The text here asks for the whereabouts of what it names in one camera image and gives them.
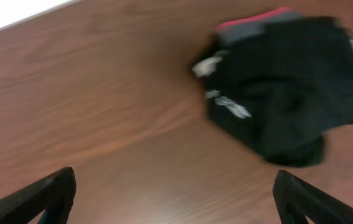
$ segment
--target white print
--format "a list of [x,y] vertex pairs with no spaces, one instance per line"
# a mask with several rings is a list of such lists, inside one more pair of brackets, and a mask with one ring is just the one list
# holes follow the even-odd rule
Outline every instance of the white print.
[[216,53],[214,53],[213,57],[202,60],[201,62],[194,65],[192,69],[193,72],[198,78],[203,76],[209,76],[214,71],[216,71],[216,64],[223,59],[222,56],[225,54],[227,54],[226,50],[217,51]]
[[238,118],[251,118],[250,112],[245,109],[244,106],[237,104],[233,100],[227,98],[226,96],[221,96],[215,99],[215,103],[220,106],[226,106],[236,117]]
[[205,97],[207,99],[211,99],[213,97],[218,97],[220,96],[220,92],[219,90],[212,90],[212,91],[208,91],[206,94],[205,94]]

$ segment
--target brown wooden surface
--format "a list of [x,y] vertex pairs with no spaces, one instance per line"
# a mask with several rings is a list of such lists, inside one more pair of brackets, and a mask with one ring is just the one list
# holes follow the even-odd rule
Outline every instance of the brown wooden surface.
[[[69,223],[279,223],[276,171],[208,122],[187,64],[220,21],[353,0],[84,0],[0,32],[0,198],[72,166]],[[353,126],[288,169],[353,206]]]

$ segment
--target folded clothing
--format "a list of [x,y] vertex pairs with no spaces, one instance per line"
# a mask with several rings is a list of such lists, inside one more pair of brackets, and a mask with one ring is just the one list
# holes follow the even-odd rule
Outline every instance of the folded clothing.
[[209,118],[269,162],[317,164],[322,133],[353,124],[353,50],[331,17],[266,24],[199,61]]
[[217,28],[219,44],[228,46],[238,40],[262,34],[270,23],[288,22],[303,16],[288,7],[281,7],[257,16],[221,23]]

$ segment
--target black cloth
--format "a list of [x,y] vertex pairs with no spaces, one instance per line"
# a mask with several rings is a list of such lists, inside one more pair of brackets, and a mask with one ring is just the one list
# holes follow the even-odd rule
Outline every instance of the black cloth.
[[333,18],[315,17],[270,24],[264,34],[236,42],[202,81],[251,116],[239,118],[210,97],[209,118],[269,162],[321,162],[322,133],[353,124],[350,39]]

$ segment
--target pink trim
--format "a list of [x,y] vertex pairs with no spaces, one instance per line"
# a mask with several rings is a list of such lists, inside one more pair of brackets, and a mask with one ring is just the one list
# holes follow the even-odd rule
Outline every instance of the pink trim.
[[245,19],[237,19],[234,21],[228,21],[228,22],[221,23],[221,24],[219,24],[219,26],[216,29],[220,30],[220,29],[228,28],[228,27],[233,26],[235,24],[258,21],[261,19],[266,19],[267,17],[276,16],[278,14],[288,12],[288,11],[292,11],[292,9],[288,8],[288,7],[281,7],[281,8],[278,8],[278,9],[275,9],[275,10],[272,10],[269,12],[265,12],[265,13],[257,15],[257,16],[253,16],[253,17],[249,17],[249,18],[245,18]]

